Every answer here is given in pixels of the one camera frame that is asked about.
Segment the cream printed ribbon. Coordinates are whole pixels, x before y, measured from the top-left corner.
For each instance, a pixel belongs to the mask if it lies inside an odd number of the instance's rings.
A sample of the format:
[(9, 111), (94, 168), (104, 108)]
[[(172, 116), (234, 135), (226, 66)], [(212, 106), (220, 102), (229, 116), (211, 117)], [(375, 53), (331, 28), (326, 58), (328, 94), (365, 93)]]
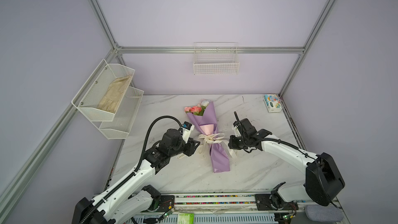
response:
[(215, 133), (211, 135), (200, 134), (198, 138), (203, 140), (198, 148), (199, 153), (202, 153), (204, 151), (205, 144), (220, 144), (230, 158), (237, 158), (236, 152), (229, 148), (229, 141), (225, 139), (225, 135), (223, 133)]

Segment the pink purple wrapping paper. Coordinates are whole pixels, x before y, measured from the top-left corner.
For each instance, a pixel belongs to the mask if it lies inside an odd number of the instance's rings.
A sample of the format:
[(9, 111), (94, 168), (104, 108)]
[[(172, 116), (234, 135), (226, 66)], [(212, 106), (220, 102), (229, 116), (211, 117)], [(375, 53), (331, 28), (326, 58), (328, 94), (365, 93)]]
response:
[(200, 104), (184, 108), (190, 123), (199, 132), (201, 151), (209, 149), (212, 170), (214, 173), (230, 171), (229, 150), (226, 136), (218, 130), (218, 120), (215, 106), (212, 101), (202, 100)]

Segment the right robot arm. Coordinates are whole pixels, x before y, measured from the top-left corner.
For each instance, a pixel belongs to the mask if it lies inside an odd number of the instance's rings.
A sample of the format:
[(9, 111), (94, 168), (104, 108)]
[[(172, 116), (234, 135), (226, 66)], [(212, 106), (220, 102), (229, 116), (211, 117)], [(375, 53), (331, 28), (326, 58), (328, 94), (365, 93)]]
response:
[(272, 208), (279, 210), (301, 200), (328, 206), (344, 189), (340, 170), (328, 153), (316, 154), (285, 142), (266, 129), (257, 130), (247, 118), (237, 118), (233, 130), (235, 134), (228, 143), (230, 149), (273, 154), (303, 174), (302, 180), (281, 182), (272, 189), (269, 197)]

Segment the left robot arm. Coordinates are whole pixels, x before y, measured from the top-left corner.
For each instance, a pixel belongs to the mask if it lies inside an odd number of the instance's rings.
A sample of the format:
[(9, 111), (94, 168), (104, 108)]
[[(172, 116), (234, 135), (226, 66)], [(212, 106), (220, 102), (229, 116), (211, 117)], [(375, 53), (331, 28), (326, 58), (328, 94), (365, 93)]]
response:
[(167, 166), (174, 156), (191, 156), (200, 142), (191, 138), (195, 126), (178, 122), (177, 129), (168, 129), (162, 139), (147, 148), (150, 132), (155, 124), (166, 119), (155, 119), (146, 133), (138, 163), (118, 180), (93, 199), (81, 199), (75, 206), (74, 224), (124, 224), (136, 214), (148, 209), (157, 209), (161, 194), (153, 186), (144, 183)]

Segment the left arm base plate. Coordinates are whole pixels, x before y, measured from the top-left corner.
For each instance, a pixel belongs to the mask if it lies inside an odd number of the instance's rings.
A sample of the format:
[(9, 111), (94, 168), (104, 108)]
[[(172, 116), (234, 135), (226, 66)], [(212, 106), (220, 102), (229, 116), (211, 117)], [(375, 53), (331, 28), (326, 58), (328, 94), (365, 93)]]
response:
[(160, 196), (160, 201), (156, 212), (164, 213), (167, 212), (171, 207), (175, 204), (175, 196), (174, 195), (162, 195)]

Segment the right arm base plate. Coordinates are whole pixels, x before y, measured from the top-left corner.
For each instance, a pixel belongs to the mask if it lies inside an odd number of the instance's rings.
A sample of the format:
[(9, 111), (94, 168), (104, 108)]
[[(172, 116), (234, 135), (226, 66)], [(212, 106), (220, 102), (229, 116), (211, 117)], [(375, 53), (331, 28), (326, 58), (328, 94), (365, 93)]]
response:
[(255, 202), (259, 211), (292, 210), (295, 212), (298, 209), (298, 204), (295, 201), (285, 202), (277, 194), (256, 194)]

